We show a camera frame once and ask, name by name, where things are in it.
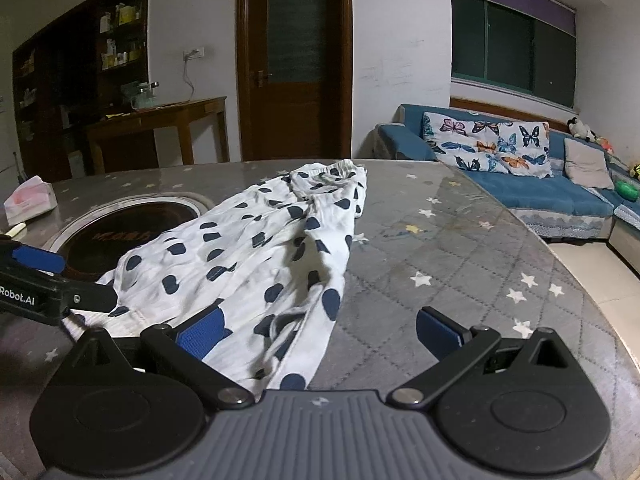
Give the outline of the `butterfly print pillow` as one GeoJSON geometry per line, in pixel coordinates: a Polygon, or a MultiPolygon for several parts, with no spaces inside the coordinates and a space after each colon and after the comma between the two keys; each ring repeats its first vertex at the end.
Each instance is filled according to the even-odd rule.
{"type": "Polygon", "coordinates": [[[448,166],[538,179],[552,176],[546,122],[460,120],[425,112],[422,138],[448,166]]]}

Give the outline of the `wooden side table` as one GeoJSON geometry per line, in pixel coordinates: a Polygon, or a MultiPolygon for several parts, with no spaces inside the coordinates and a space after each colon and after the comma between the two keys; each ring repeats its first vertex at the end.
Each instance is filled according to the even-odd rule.
{"type": "Polygon", "coordinates": [[[183,165],[194,165],[191,124],[209,116],[215,116],[217,119],[219,158],[222,162],[230,162],[226,99],[225,96],[217,96],[205,100],[164,104],[101,120],[88,130],[94,171],[96,174],[104,174],[105,172],[102,148],[100,148],[101,141],[141,131],[170,127],[177,129],[183,165]]]}

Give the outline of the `glass jar on table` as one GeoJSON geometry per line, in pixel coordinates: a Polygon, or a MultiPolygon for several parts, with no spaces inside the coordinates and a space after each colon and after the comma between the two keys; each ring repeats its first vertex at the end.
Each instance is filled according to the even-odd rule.
{"type": "Polygon", "coordinates": [[[158,81],[130,82],[122,86],[122,94],[133,110],[146,110],[156,107],[155,89],[159,85],[158,81]]]}

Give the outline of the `green toy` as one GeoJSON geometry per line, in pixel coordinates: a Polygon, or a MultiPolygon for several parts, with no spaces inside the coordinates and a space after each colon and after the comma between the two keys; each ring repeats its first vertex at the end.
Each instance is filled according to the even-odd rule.
{"type": "Polygon", "coordinates": [[[636,202],[639,198],[638,188],[624,180],[617,180],[614,188],[616,193],[624,200],[628,200],[628,202],[636,202]]]}

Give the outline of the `blue sofa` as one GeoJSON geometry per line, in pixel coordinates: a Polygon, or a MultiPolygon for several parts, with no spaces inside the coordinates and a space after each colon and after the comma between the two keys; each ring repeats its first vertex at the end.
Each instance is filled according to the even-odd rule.
{"type": "MultiPolygon", "coordinates": [[[[372,133],[373,154],[377,158],[439,162],[422,138],[425,112],[460,120],[498,122],[546,122],[543,119],[518,120],[480,114],[475,110],[402,104],[393,122],[378,125],[372,133]]],[[[510,209],[526,226],[545,240],[605,240],[632,266],[639,264],[639,203],[628,202],[615,191],[584,188],[574,184],[564,170],[564,140],[570,139],[596,148],[604,154],[613,183],[626,180],[622,165],[614,162],[602,148],[578,140],[549,125],[549,159],[552,176],[543,179],[514,174],[493,174],[462,170],[468,177],[510,209]]]]}

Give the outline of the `pink tissue pack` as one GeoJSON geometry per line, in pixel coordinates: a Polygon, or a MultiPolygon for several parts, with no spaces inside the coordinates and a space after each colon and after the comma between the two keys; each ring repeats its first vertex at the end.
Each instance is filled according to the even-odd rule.
{"type": "Polygon", "coordinates": [[[9,226],[32,220],[56,206],[58,201],[52,185],[38,176],[20,184],[3,203],[9,226]]]}

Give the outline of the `dark green window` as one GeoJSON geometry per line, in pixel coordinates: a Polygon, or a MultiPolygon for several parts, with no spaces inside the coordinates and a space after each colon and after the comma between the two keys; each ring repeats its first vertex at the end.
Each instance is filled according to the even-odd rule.
{"type": "Polygon", "coordinates": [[[452,76],[574,105],[576,39],[487,0],[452,0],[452,76]]]}

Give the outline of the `dark wooden door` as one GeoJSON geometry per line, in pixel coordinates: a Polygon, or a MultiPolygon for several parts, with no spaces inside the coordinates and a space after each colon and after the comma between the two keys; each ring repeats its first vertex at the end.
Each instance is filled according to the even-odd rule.
{"type": "Polygon", "coordinates": [[[236,0],[245,160],[352,151],[352,0],[236,0]]]}

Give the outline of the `round black induction cooktop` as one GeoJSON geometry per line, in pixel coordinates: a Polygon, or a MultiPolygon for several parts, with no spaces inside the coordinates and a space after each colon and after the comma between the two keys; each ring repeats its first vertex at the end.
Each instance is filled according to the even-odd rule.
{"type": "Polygon", "coordinates": [[[214,203],[193,194],[142,194],[94,208],[68,222],[44,248],[62,256],[66,278],[95,282],[126,252],[205,214],[214,203]]]}

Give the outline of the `black white plush toy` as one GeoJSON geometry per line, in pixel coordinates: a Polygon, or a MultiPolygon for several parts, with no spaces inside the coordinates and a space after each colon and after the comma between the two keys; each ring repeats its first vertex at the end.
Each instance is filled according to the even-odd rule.
{"type": "Polygon", "coordinates": [[[570,134],[575,138],[582,139],[586,142],[596,142],[597,136],[592,132],[590,127],[582,122],[582,120],[574,116],[567,122],[567,128],[570,134]]]}

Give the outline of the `white blue-spotted pants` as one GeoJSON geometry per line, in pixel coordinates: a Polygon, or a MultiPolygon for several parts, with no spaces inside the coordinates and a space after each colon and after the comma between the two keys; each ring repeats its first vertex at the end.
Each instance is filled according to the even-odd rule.
{"type": "Polygon", "coordinates": [[[64,327],[134,338],[220,307],[231,335],[204,363],[254,393],[302,390],[328,348],[366,194],[347,159],[252,185],[123,255],[102,278],[115,309],[73,310],[64,327]]]}

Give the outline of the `dark wooden shelf cabinet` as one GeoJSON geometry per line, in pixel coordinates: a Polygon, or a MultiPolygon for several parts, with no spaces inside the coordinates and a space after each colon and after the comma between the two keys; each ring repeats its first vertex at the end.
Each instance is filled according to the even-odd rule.
{"type": "Polygon", "coordinates": [[[149,79],[149,0],[85,0],[12,53],[14,117],[24,174],[92,172],[88,133],[131,106],[149,79]]]}

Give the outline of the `beige cushion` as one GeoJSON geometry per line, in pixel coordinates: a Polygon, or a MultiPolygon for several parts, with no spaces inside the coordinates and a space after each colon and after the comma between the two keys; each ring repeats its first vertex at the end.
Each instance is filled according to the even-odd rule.
{"type": "Polygon", "coordinates": [[[614,188],[601,151],[570,139],[564,140],[564,151],[564,170],[574,184],[584,188],[605,188],[606,190],[614,188]]]}

